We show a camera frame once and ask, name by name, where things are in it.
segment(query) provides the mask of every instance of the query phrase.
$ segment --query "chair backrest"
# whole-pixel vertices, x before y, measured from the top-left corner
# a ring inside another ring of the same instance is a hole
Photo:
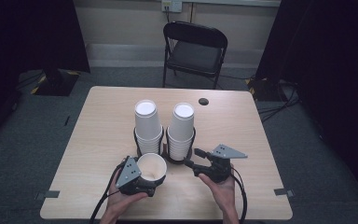
[[[164,26],[163,32],[167,45],[170,38],[213,48],[227,48],[226,36],[213,27],[186,21],[172,21]]]

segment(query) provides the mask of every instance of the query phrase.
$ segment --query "stack of cups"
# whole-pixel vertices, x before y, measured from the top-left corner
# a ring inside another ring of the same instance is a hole
[[[182,161],[193,144],[194,108],[192,105],[180,103],[175,106],[167,135],[171,159]]]
[[[156,104],[142,100],[135,106],[135,140],[141,154],[158,153],[162,138],[162,125],[159,121]]]

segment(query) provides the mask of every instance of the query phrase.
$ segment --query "chair seat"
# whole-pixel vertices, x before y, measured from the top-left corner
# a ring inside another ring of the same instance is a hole
[[[176,43],[167,65],[171,69],[176,67],[210,73],[213,77],[218,70],[218,60],[220,60],[221,54],[221,49],[179,41]]]

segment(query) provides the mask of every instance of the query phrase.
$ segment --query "black chair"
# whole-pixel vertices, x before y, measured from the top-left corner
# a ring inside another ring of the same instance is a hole
[[[227,38],[219,30],[185,21],[164,26],[165,59],[162,87],[167,68],[203,77],[214,77],[216,89],[227,50]]]

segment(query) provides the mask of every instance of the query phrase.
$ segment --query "table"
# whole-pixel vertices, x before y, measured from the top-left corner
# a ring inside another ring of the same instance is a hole
[[[200,105],[199,98],[209,100]],[[143,99],[153,100],[164,128],[173,107],[187,102],[195,108],[197,136],[193,147],[211,151],[222,143],[242,151],[248,159],[231,160],[240,172],[248,197],[247,219],[290,219],[286,195],[275,195],[282,181],[252,95],[247,91],[207,91],[154,88],[93,87],[62,156],[49,190],[58,198],[46,198],[40,216],[90,218],[109,177],[126,156],[136,156],[133,139],[134,107]],[[194,156],[197,164],[210,165]],[[222,213],[213,195],[191,169],[167,162],[164,183],[152,198],[135,203],[121,219],[127,220],[216,220]],[[103,214],[106,202],[97,218]],[[236,187],[236,206],[241,216],[241,192]]]

